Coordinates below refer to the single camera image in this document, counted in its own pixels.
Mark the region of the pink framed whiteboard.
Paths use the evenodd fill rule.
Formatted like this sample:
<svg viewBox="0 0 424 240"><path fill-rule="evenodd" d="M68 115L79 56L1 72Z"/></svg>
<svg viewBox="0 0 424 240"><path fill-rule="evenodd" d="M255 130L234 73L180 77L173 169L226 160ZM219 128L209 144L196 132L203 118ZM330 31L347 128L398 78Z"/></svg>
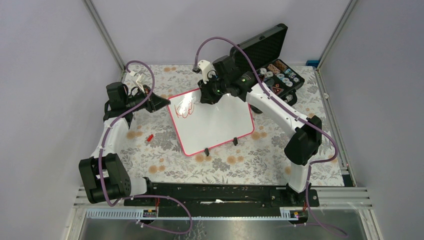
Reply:
<svg viewBox="0 0 424 240"><path fill-rule="evenodd" d="M255 130L248 103L229 94L212 105L200 103L200 98L198 88L169 98L168 111L184 155L196 155Z"/></svg>

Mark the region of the red marker cap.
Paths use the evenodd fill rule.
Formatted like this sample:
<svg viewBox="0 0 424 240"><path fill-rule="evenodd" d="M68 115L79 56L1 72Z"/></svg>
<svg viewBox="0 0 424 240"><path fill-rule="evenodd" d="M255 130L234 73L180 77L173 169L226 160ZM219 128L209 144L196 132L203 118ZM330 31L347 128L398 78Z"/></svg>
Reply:
<svg viewBox="0 0 424 240"><path fill-rule="evenodd" d="M153 137L154 137L154 135L153 134L151 134L148 138L147 138L147 142L150 142L152 139L153 139Z"/></svg>

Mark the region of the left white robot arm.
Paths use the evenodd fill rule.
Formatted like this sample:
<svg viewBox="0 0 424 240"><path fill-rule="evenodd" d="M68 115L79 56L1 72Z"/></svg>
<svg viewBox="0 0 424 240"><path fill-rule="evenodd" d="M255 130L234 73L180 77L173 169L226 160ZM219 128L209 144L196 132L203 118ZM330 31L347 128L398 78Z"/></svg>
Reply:
<svg viewBox="0 0 424 240"><path fill-rule="evenodd" d="M82 159L78 169L86 196L91 204L111 202L135 196L144 206L152 204L155 192L148 177L131 178L119 152L130 130L134 112L154 113L171 102L151 92L151 88L128 89L122 82L106 86L108 101L104 105L104 129L99 143L89 158Z"/></svg>

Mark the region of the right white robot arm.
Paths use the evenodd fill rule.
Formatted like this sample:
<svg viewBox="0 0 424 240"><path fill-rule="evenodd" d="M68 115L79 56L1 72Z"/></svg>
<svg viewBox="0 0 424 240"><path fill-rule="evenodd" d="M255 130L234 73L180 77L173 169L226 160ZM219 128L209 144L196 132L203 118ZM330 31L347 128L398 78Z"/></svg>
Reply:
<svg viewBox="0 0 424 240"><path fill-rule="evenodd" d="M283 130L289 138L283 150L291 166L286 198L291 205L299 206L307 199L310 164L322 143L322 120L296 111L265 85L251 62L248 65L242 73L230 56L214 63L196 59L193 71L202 74L198 82L200 102L213 105L222 96L231 95L262 111Z"/></svg>

